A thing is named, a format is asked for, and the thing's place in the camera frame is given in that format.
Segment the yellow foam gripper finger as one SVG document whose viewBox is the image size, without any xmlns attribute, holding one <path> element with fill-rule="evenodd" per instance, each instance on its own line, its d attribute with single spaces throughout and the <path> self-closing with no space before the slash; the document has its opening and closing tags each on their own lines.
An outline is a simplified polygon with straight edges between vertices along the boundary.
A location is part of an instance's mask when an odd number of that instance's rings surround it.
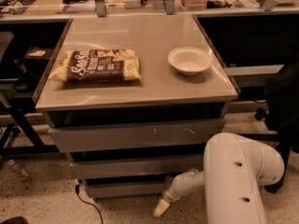
<svg viewBox="0 0 299 224">
<path fill-rule="evenodd" d="M 170 202 L 165 199 L 160 199 L 154 209 L 153 215 L 160 217 L 170 206 Z"/>
</svg>

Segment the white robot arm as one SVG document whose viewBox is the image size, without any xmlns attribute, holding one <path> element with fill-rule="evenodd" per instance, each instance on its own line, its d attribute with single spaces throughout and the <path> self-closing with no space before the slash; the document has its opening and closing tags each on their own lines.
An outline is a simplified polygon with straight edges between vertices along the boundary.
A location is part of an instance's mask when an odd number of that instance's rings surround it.
<svg viewBox="0 0 299 224">
<path fill-rule="evenodd" d="M 267 224 L 259 187 L 277 183 L 285 164 L 272 147 L 233 133 L 206 143 L 202 172 L 191 169 L 166 184 L 154 215 L 171 203 L 205 188 L 208 224 Z"/>
</svg>

